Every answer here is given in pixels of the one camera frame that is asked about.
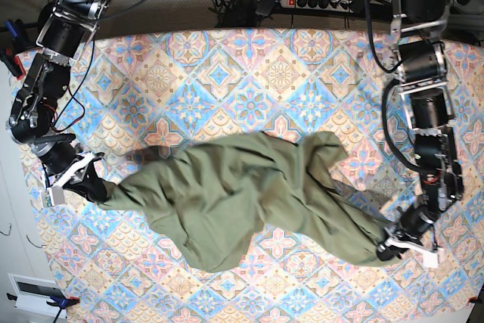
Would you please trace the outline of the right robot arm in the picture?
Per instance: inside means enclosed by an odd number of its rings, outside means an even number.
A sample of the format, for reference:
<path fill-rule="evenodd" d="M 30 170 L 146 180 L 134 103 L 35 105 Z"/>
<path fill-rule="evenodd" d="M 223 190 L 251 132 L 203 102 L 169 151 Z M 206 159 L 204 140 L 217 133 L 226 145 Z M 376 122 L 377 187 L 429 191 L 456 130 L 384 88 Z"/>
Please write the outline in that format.
<path fill-rule="evenodd" d="M 101 153 L 83 153 L 72 145 L 75 135 L 54 127 L 57 103 L 69 89 L 71 63 L 78 47 L 93 39 L 111 0 L 56 0 L 39 32 L 41 52 L 34 58 L 14 98 L 6 128 L 26 144 L 45 168 L 44 207 L 64 203 L 64 191 L 91 202 L 104 202 L 107 189 L 95 171 Z"/>

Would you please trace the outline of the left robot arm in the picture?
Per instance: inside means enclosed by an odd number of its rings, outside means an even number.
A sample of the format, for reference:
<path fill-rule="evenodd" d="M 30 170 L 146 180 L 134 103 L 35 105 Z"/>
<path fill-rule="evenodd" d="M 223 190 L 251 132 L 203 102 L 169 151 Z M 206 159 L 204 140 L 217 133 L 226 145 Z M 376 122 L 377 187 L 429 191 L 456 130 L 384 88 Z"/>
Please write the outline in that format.
<path fill-rule="evenodd" d="M 455 111 L 448 90 L 447 63 L 441 34 L 447 26 L 451 0 L 392 0 L 392 52 L 396 64 L 384 68 L 393 79 L 383 89 L 381 116 L 387 129 L 387 101 L 397 89 L 408 127 L 414 131 L 414 162 L 384 134 L 392 154 L 419 175 L 422 194 L 388 227 L 378 244 L 377 256 L 388 261 L 406 250 L 423 255 L 429 266 L 438 260 L 439 246 L 426 250 L 421 237 L 435 232 L 435 223 L 461 201 L 464 183 L 450 125 Z"/>

